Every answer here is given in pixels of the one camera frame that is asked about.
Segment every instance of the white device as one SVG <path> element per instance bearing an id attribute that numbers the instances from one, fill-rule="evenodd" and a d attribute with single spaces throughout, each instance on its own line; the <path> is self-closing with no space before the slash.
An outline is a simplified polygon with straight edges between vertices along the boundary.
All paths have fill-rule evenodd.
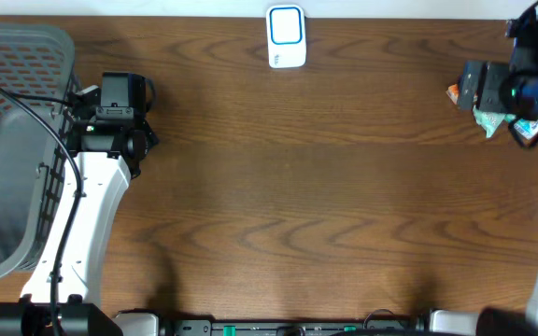
<path id="1" fill-rule="evenodd" d="M 302 66 L 306 62 L 304 11 L 296 5 L 267 9 L 267 46 L 273 68 Z"/>

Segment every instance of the gray plastic basket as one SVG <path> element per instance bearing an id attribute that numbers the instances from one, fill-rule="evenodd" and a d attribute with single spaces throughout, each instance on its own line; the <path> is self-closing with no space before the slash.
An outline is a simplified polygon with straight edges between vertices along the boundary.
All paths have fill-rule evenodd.
<path id="1" fill-rule="evenodd" d="M 0 86 L 63 99 L 79 90 L 74 43 L 46 25 L 0 23 Z M 65 139 L 71 118 L 61 105 L 26 101 Z M 64 156 L 30 117 L 0 95 L 0 277 L 32 270 L 60 201 Z"/>

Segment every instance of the wood grain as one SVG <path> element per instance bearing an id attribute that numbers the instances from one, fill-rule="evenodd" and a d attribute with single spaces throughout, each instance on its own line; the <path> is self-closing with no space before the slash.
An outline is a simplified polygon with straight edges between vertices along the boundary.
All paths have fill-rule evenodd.
<path id="1" fill-rule="evenodd" d="M 308 20 L 272 70 L 263 20 L 0 17 L 65 29 L 84 84 L 155 80 L 162 143 L 116 215 L 103 309 L 217 319 L 523 309 L 538 268 L 538 149 L 486 140 L 445 95 L 503 61 L 499 21 Z M 0 281 L 14 301 L 28 274 Z"/>

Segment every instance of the black wire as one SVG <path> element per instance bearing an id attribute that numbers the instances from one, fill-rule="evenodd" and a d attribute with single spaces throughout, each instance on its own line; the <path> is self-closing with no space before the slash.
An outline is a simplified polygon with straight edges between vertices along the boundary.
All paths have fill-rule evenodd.
<path id="1" fill-rule="evenodd" d="M 67 101 L 65 101 L 63 99 L 53 98 L 53 97 L 34 96 L 34 95 L 31 95 L 31 94 L 22 94 L 22 93 L 15 93 L 15 92 L 10 92 L 9 94 L 14 96 L 15 98 L 20 98 L 20 99 L 30 99 L 30 100 L 39 100 L 39 101 L 44 101 L 44 102 L 53 102 L 53 103 L 58 103 L 58 104 L 61 104 L 61 105 L 66 105 L 66 106 L 69 106 L 69 107 L 74 106 L 74 104 L 72 104 L 70 102 L 67 102 Z"/>
<path id="2" fill-rule="evenodd" d="M 62 335 L 62 326 L 60 321 L 57 318 L 57 285 L 59 283 L 60 275 L 60 266 L 62 263 L 62 256 L 64 255 L 65 245 L 67 243 L 67 238 L 72 229 L 72 223 L 74 222 L 74 217 L 78 210 L 78 204 L 80 203 L 80 198 L 82 197 L 82 178 L 80 177 L 80 172 L 76 166 L 76 162 L 72 159 L 70 152 L 64 144 L 64 141 L 59 137 L 59 135 L 48 125 L 48 123 L 40 118 L 35 111 L 28 107 L 25 103 L 20 101 L 14 94 L 9 93 L 2 88 L 0 88 L 0 94 L 7 98 L 10 102 L 17 105 L 24 112 L 28 113 L 38 124 L 40 124 L 49 135 L 55 140 L 57 145 L 60 147 L 62 153 L 65 155 L 65 158 L 70 163 L 74 177 L 76 178 L 76 193 L 74 195 L 74 202 L 72 203 L 72 208 L 70 209 L 70 214 L 67 218 L 67 223 L 65 224 L 64 233 L 60 240 L 60 244 L 57 248 L 57 253 L 55 254 L 55 261 L 53 262 L 53 270 L 51 271 L 51 293 L 50 293 L 50 314 L 51 314 L 51 323 L 53 325 L 53 333 L 55 336 Z"/>
<path id="3" fill-rule="evenodd" d="M 14 98 L 19 98 L 19 99 L 30 99 L 30 100 L 39 100 L 39 101 L 43 101 L 43 102 L 53 102 L 53 103 L 58 103 L 58 104 L 61 104 L 61 105 L 66 105 L 66 106 L 74 106 L 72 103 L 70 102 L 67 102 L 63 99 L 57 99 L 57 98 L 53 98 L 53 97 L 43 97 L 43 96 L 35 96 L 35 95 L 32 95 L 32 94 L 22 94 L 22 93 L 16 93 L 16 92 L 7 92 L 7 94 L 11 95 L 12 97 Z"/>
<path id="4" fill-rule="evenodd" d="M 391 315 L 395 315 L 391 310 L 389 309 L 385 309 L 385 308 L 381 308 L 381 309 L 377 309 L 377 310 L 374 310 L 372 313 L 370 313 L 368 316 L 366 316 L 366 318 L 364 319 L 364 322 L 362 322 L 362 328 L 363 329 L 366 329 L 366 326 L 367 324 L 369 323 L 369 321 L 371 320 L 371 317 L 375 314 L 379 314 L 379 313 L 389 313 Z"/>

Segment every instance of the colorful object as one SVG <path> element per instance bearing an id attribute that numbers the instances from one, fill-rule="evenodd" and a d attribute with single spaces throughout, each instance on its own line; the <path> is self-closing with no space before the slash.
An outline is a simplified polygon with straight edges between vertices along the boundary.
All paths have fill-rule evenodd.
<path id="1" fill-rule="evenodd" d="M 515 118 L 515 115 L 505 115 L 505 121 L 507 122 L 511 122 Z M 525 139 L 531 140 L 535 135 L 538 134 L 538 120 L 529 121 L 521 119 L 514 124 L 514 129 L 517 130 Z"/>
<path id="2" fill-rule="evenodd" d="M 454 84 L 454 85 L 450 86 L 449 88 L 447 88 L 446 93 L 447 93 L 447 96 L 449 97 L 449 99 L 452 100 L 454 105 L 457 105 L 458 104 L 458 96 L 460 95 L 460 91 L 458 89 L 458 84 Z"/>
<path id="3" fill-rule="evenodd" d="M 495 112 L 483 112 L 473 107 L 474 120 L 485 130 L 485 137 L 489 139 L 502 124 L 505 114 Z"/>

